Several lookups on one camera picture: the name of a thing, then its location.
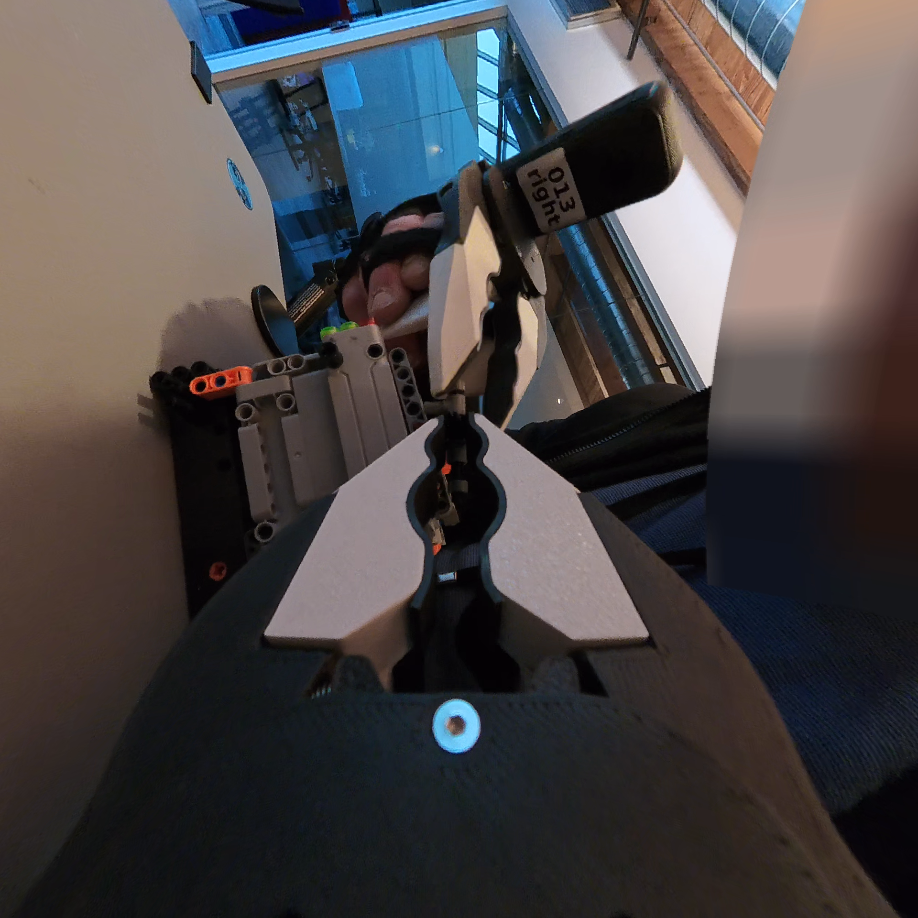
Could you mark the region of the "silver spiral ventilation duct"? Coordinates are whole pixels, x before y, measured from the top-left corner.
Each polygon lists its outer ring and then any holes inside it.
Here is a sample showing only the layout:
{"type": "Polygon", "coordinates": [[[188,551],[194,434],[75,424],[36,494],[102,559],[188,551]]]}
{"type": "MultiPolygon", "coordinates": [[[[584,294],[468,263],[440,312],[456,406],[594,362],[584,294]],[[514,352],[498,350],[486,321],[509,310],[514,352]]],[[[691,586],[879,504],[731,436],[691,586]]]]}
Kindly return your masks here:
{"type": "Polygon", "coordinates": [[[663,375],[591,225],[562,229],[557,239],[625,387],[663,383],[663,375]]]}
{"type": "Polygon", "coordinates": [[[792,46],[804,1],[705,1],[733,42],[775,89],[792,46]]]}

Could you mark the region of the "grey orange brick assembly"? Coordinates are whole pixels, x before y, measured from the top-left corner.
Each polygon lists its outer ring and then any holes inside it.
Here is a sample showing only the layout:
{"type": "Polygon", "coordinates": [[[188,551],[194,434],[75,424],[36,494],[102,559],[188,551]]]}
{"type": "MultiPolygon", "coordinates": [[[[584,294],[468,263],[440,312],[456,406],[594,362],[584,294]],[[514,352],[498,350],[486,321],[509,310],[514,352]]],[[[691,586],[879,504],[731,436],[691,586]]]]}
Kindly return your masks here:
{"type": "Polygon", "coordinates": [[[190,618],[251,557],[426,420],[403,348],[373,322],[316,352],[149,380],[171,439],[190,618]]]}

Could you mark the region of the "black oval disc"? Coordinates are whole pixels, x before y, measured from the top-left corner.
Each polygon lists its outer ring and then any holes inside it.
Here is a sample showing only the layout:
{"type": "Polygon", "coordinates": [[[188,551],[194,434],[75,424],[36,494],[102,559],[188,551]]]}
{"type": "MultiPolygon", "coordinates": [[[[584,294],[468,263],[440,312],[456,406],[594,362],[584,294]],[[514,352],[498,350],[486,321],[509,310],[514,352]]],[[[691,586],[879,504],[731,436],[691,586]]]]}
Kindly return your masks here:
{"type": "Polygon", "coordinates": [[[295,323],[285,304],[267,285],[251,290],[251,309],[262,340],[274,357],[300,352],[295,323]]]}

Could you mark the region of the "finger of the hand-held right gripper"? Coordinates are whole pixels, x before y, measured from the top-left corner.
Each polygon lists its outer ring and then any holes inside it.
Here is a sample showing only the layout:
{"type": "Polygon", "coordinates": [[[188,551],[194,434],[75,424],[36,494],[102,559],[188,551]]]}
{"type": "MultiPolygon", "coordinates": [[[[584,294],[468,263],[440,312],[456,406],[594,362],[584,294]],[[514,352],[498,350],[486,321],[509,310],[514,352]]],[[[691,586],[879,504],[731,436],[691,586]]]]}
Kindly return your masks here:
{"type": "Polygon", "coordinates": [[[488,285],[500,270],[494,234],[482,210],[473,212],[464,240],[450,243],[430,263],[428,366],[432,396],[455,389],[479,349],[488,310],[488,285]]]}
{"type": "Polygon", "coordinates": [[[496,306],[493,422],[504,430],[540,368],[546,347],[545,303],[524,295],[496,306]]]}

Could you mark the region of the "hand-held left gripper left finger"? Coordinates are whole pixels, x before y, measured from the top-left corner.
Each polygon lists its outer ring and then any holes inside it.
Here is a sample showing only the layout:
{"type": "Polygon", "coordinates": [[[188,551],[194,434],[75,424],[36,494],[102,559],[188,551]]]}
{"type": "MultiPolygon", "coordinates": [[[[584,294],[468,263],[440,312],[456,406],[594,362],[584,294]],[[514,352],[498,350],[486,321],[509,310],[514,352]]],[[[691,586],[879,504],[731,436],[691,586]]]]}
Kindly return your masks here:
{"type": "Polygon", "coordinates": [[[366,657],[384,689],[411,648],[409,609],[430,577],[440,420],[341,486],[267,626],[280,648],[366,657]]]}

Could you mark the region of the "metal vent grille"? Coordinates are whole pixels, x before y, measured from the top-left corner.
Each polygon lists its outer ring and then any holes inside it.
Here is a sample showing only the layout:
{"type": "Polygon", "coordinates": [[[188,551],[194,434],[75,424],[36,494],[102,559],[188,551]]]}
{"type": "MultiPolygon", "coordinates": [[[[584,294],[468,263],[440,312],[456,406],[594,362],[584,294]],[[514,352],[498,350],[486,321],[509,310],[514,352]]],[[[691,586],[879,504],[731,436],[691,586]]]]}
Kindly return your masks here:
{"type": "Polygon", "coordinates": [[[566,30],[581,29],[623,18],[617,1],[551,1],[566,30]]]}

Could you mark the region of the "person's black jacket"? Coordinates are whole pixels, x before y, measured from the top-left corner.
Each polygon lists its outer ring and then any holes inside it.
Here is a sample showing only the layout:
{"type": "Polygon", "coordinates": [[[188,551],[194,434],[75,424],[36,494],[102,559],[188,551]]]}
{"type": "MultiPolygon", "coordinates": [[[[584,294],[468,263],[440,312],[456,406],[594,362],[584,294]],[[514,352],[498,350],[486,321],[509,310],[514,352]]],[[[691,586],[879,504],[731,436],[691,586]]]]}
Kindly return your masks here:
{"type": "Polygon", "coordinates": [[[710,394],[647,384],[509,435],[627,521],[706,488],[710,394]]]}

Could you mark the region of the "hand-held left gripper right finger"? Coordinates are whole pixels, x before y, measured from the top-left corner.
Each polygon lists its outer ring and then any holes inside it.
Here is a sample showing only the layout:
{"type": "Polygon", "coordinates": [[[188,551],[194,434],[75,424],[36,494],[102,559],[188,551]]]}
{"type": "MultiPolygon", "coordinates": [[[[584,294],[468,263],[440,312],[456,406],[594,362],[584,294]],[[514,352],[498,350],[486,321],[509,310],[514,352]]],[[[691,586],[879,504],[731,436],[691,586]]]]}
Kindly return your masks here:
{"type": "Polygon", "coordinates": [[[577,488],[480,414],[481,458],[503,494],[487,538],[489,584],[511,656],[643,645],[649,632],[577,488]]]}

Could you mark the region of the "person's right hand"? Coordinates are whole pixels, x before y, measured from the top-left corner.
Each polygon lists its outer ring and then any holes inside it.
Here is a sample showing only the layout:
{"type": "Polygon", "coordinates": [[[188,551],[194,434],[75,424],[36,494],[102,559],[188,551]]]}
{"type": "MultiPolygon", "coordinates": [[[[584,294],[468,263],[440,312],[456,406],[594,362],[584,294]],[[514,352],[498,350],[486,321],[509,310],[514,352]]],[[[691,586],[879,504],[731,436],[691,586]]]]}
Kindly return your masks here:
{"type": "Polygon", "coordinates": [[[388,327],[428,289],[430,262],[442,235],[443,214],[433,197],[409,200],[361,226],[338,270],[339,311],[358,324],[388,327]]]}

